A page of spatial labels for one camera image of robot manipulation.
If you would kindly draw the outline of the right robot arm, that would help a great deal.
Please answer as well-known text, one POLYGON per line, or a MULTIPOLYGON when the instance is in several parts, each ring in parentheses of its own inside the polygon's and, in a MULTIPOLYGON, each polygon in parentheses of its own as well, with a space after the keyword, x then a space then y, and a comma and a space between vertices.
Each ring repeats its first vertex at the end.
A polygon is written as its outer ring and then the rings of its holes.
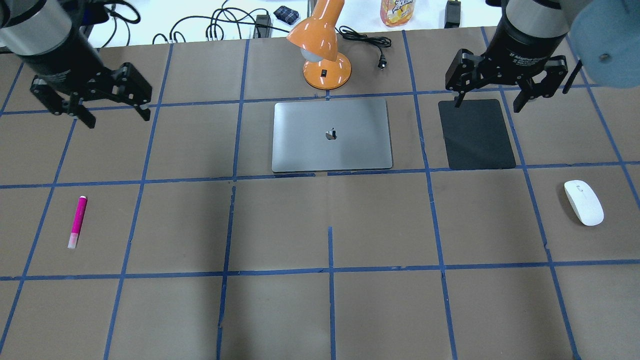
POLYGON ((455 54, 445 88, 457 94, 487 85, 516 85, 520 112, 530 100, 567 93, 581 69, 596 84, 639 85, 640 5, 637 0, 489 0, 502 16, 486 51, 455 54))

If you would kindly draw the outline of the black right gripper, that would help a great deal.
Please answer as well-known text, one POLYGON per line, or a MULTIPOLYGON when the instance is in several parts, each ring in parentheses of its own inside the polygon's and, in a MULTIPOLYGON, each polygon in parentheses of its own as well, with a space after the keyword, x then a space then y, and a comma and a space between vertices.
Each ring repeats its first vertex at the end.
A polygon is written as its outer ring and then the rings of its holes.
POLYGON ((445 73, 459 109, 466 92, 489 84, 518 85, 513 101, 519 113, 538 93, 554 93, 569 74, 564 55, 553 55, 569 28, 562 13, 503 13, 487 49, 474 55, 460 48, 445 73))

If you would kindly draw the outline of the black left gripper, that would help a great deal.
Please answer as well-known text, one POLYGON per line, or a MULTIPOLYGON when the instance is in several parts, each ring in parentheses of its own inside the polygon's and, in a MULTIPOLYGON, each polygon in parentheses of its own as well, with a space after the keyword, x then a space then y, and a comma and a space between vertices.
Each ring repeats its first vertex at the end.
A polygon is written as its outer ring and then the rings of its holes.
POLYGON ((70 113, 89 129, 95 128, 96 117, 84 106, 87 101, 126 104, 134 107, 142 120, 151 119, 153 87, 132 63, 123 63, 116 70, 103 67, 83 76, 70 70, 48 77, 35 75, 30 93, 51 113, 70 113))

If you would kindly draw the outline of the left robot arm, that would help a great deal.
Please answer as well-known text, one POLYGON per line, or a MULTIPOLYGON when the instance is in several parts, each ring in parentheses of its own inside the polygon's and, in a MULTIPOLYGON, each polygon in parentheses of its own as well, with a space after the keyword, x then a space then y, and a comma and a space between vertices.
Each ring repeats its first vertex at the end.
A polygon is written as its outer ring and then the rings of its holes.
POLYGON ((30 93, 53 115, 67 114, 88 128, 96 117, 87 101, 133 107, 149 121, 153 87, 132 63, 110 69, 57 0, 3 0, 1 41, 34 71, 30 93))

